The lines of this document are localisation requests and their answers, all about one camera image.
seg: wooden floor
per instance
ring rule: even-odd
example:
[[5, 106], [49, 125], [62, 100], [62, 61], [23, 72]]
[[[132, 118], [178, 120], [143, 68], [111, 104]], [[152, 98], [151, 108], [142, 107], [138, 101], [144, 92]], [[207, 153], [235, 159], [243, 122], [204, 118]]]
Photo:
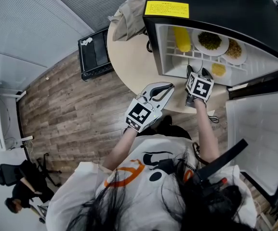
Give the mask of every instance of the wooden floor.
[[[48, 152], [48, 167], [62, 171], [62, 181], [81, 161], [102, 162], [127, 127], [124, 113], [135, 97], [115, 72], [84, 82], [78, 52], [57, 63], [26, 92], [19, 101], [19, 111], [24, 136], [34, 136], [33, 150], [29, 149], [31, 158], [35, 160]], [[198, 141], [195, 115], [165, 114], [172, 115], [173, 123]], [[225, 108], [216, 110], [215, 115], [220, 122], [212, 127], [221, 151], [225, 151]]]

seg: black refrigerator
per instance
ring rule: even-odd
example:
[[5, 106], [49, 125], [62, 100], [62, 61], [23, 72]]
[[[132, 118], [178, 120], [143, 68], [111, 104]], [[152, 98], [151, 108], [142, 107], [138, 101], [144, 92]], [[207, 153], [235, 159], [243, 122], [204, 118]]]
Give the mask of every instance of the black refrigerator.
[[[228, 149], [243, 138], [249, 144], [233, 163], [277, 205], [278, 10], [273, 1], [146, 0], [143, 20], [160, 75], [186, 78], [189, 64], [199, 74], [206, 68], [215, 83], [228, 86]], [[204, 33], [218, 36], [215, 49], [207, 49]], [[231, 54], [234, 44], [239, 47]]]

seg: plate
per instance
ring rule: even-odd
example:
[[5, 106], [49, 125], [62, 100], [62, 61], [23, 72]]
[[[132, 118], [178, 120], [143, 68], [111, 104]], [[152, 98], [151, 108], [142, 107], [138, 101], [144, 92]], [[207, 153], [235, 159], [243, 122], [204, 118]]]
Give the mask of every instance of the plate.
[[193, 44], [200, 52], [202, 52], [208, 56], [220, 56], [220, 55], [226, 53], [227, 49], [229, 48], [229, 39], [227, 37], [218, 35], [219, 38], [221, 39], [220, 46], [215, 50], [208, 50], [203, 45], [201, 45], [201, 43], [199, 42], [198, 36], [201, 32], [203, 32], [203, 31], [194, 29], [192, 32], [192, 35], [191, 35]]
[[193, 71], [196, 73], [201, 70], [203, 61], [198, 59], [191, 59], [187, 57], [181, 57], [181, 56], [172, 56], [172, 64], [174, 68], [180, 68], [183, 70], [182, 75], [186, 77], [187, 73], [187, 66], [191, 65]]
[[218, 64], [225, 66], [225, 74], [223, 76], [218, 76], [216, 74], [213, 74], [213, 72], [212, 72], [213, 64], [215, 64], [215, 63], [204, 61], [203, 67], [209, 71], [209, 73], [212, 75], [212, 78], [214, 79], [214, 81], [216, 83], [227, 85], [227, 82], [230, 80], [231, 75], [232, 75], [232, 68], [229, 66], [226, 66], [224, 63], [218, 63]]
[[244, 43], [238, 41], [235, 39], [235, 41], [237, 42], [237, 44], [239, 44], [239, 46], [241, 47], [241, 55], [238, 58], [232, 58], [229, 55], [223, 54], [222, 57], [224, 59], [226, 59], [229, 63], [233, 64], [233, 65], [240, 65], [243, 64], [246, 60], [247, 60], [247, 50], [246, 50], [246, 46]]

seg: beige table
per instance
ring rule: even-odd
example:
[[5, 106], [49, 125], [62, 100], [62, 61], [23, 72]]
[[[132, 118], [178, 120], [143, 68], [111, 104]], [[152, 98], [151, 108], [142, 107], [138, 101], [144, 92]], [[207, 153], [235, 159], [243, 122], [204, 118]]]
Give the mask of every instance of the beige table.
[[[135, 94], [140, 93], [150, 83], [173, 83], [175, 91], [165, 109], [181, 113], [195, 113], [195, 109], [185, 106], [186, 79], [158, 74], [153, 53], [146, 50], [148, 36], [141, 34], [128, 41], [114, 42], [112, 35], [115, 28], [116, 24], [111, 23], [107, 37], [107, 47], [111, 63], [122, 82]], [[207, 109], [211, 111], [224, 106], [226, 100], [228, 100], [226, 87], [215, 84], [207, 102]]]

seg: yellow sticker with text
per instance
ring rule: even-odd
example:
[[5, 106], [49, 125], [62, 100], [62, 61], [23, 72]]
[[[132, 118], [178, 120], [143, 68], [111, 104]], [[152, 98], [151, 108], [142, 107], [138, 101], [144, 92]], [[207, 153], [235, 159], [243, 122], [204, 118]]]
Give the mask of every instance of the yellow sticker with text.
[[168, 1], [147, 1], [145, 15], [164, 15], [189, 18], [189, 4]]

